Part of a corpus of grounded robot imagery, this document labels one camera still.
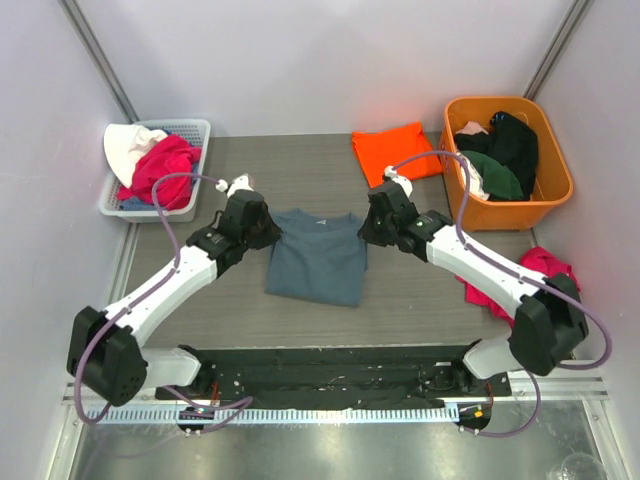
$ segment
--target orange cloth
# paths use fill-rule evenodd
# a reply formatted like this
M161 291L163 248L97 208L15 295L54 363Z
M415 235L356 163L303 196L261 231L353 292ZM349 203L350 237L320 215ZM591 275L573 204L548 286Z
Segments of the orange cloth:
M354 132L352 142L356 157L371 188L383 183L382 175L386 167L397 165L419 153L433 150L431 143L422 133L420 122L380 133ZM415 180L442 173L442 164L435 155L424 157L400 167L398 173L409 180Z

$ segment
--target orange bin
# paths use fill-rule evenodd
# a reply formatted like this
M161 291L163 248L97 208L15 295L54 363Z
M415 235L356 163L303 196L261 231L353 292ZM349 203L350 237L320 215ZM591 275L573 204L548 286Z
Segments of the orange bin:
M461 97L447 105L440 148L456 152L453 135L468 121L475 121L487 131L489 121L498 111L510 113L526 123L538 135L538 168L531 199L526 202L490 202L469 196L462 227L474 230L526 230L533 227L552 208L566 202L573 193L573 181L567 169L551 126L542 109L522 97ZM440 157L444 165L444 179L449 205L458 218L464 187L457 162Z

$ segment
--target blue cloth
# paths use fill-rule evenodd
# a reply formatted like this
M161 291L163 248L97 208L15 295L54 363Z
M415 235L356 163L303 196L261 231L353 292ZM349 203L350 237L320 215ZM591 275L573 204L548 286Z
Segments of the blue cloth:
M357 307L367 269L367 245L353 214L316 217L295 209L272 212L282 238L271 250L265 292Z
M198 165L200 162L196 162L193 164L193 168L191 169L192 173L198 173ZM192 188L195 185L198 179L193 177L193 182L191 183ZM123 212L148 212L151 210L155 210L156 207L151 203L146 203L140 200L138 197L131 197L127 200L120 202L120 210Z

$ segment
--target white cloth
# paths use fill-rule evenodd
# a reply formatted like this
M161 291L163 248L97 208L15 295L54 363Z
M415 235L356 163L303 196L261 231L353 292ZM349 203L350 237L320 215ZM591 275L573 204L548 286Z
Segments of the white cloth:
M120 183L131 188L138 161L167 136L163 130L149 130L142 125L108 125L104 131L104 153Z
M478 198L481 198L482 200L488 200L489 194L485 193L485 191L482 189L482 177L476 170L476 167L474 167L473 164L469 161L469 159L465 157L462 153L458 152L458 156L462 158L462 161L467 163L467 167L469 168L469 174L471 175L471 184L469 187L469 193L471 193L471 195L474 195ZM458 168L460 168L460 175L462 175L462 186L466 187L467 176L464 173L464 169L460 165L458 165Z
M476 133L488 133L478 122L467 122L467 124L456 132L465 133L467 135L475 135Z

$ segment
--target white wall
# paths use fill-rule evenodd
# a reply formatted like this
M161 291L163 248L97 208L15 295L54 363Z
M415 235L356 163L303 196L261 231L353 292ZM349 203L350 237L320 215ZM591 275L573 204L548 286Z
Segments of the white wall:
M97 210L121 121L55 1L0 15L0 471L42 480L75 313L103 305L124 225Z
M606 382L640 459L640 3L594 2L537 101L574 178L570 202L535 230L575 266L583 299L606 320ZM598 334L592 328L592 337ZM598 355L601 342L584 353Z
M81 0L143 118L214 136L442 126L453 97L522 94L570 0Z

